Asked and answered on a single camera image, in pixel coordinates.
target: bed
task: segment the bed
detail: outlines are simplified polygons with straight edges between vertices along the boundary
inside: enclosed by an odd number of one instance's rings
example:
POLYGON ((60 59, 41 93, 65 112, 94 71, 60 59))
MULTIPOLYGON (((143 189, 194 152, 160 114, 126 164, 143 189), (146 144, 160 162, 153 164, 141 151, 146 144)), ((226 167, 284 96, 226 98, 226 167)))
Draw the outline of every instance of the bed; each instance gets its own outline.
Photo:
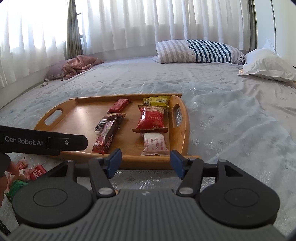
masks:
MULTIPOLYGON (((281 199, 275 227, 287 235, 296 227, 296 85, 238 76, 242 66, 230 63, 159 64, 150 57, 110 61, 70 80, 36 87, 0 110, 0 124, 33 129, 53 106, 73 97, 129 93, 183 93, 190 118, 189 155, 208 163, 227 159, 273 188, 281 199)), ((10 154, 14 161, 24 155, 10 154)), ((47 170, 49 157, 25 155, 30 165, 47 170)), ((173 188, 174 171, 118 171, 116 189, 173 188)), ((202 187, 214 182, 205 178, 202 187)), ((89 181, 79 178, 90 189, 89 181)), ((0 219, 17 223, 4 200, 0 219)))

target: purple pillow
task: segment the purple pillow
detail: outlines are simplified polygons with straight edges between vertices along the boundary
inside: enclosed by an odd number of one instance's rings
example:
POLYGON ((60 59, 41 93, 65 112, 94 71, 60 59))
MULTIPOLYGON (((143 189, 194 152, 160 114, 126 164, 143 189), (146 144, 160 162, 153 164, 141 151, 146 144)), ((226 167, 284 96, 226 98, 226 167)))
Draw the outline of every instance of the purple pillow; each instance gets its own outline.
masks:
POLYGON ((63 66, 70 60, 71 59, 62 60, 59 63, 55 64, 54 66, 51 66, 46 76, 44 77, 44 79, 45 80, 46 79, 48 80, 62 79, 65 74, 63 71, 63 66))

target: gray curtain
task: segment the gray curtain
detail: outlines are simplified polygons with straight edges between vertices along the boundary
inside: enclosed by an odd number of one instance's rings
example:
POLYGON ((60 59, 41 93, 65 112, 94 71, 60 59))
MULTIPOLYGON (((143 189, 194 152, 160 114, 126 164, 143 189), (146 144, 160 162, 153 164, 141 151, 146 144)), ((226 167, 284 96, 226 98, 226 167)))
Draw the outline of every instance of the gray curtain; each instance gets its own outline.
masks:
POLYGON ((75 0, 69 1, 68 21, 67 21, 67 59, 82 55, 82 45, 80 40, 75 0))
POLYGON ((257 23, 256 23, 254 0, 249 0, 249 10, 250 10, 250 26, 251 26, 250 51, 252 51, 254 49, 257 49, 257 23))

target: yellow snack package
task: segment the yellow snack package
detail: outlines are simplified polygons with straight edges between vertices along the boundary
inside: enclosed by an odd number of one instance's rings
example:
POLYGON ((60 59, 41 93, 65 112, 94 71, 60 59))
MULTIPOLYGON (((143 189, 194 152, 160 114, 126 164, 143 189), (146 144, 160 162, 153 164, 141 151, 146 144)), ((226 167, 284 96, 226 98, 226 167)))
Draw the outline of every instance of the yellow snack package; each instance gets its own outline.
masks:
POLYGON ((170 100, 169 96, 157 96, 157 97, 148 97, 144 98, 145 106, 162 106, 162 107, 169 107, 168 101, 170 100))

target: window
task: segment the window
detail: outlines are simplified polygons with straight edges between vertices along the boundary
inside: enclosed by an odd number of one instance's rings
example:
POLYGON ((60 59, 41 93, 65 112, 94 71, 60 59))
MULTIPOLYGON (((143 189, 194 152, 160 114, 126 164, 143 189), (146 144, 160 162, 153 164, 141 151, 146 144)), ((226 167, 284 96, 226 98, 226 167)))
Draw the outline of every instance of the window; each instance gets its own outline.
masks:
POLYGON ((77 13, 77 20, 78 20, 78 28, 79 28, 79 34, 82 38, 82 6, 81 6, 81 0, 75 0, 76 4, 76 13, 77 13))

